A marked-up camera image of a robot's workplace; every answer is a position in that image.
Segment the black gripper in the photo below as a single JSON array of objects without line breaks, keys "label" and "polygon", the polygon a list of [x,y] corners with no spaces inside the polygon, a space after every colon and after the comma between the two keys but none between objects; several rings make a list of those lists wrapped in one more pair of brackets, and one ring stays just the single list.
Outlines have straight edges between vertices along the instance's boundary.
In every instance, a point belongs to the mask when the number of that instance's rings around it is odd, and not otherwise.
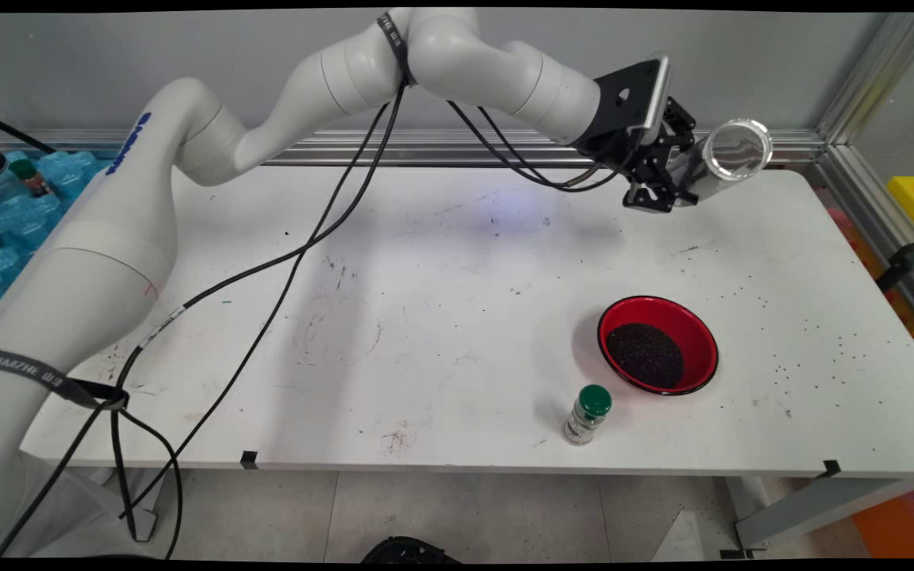
[{"label": "black gripper", "polygon": [[642,142],[639,129],[609,128],[581,135],[572,148],[595,165],[628,179],[630,189],[621,202],[626,209],[671,213],[675,207],[693,206],[700,200],[668,170],[672,152],[686,152],[695,144],[695,126],[696,120],[674,98],[667,97],[653,141]]}]

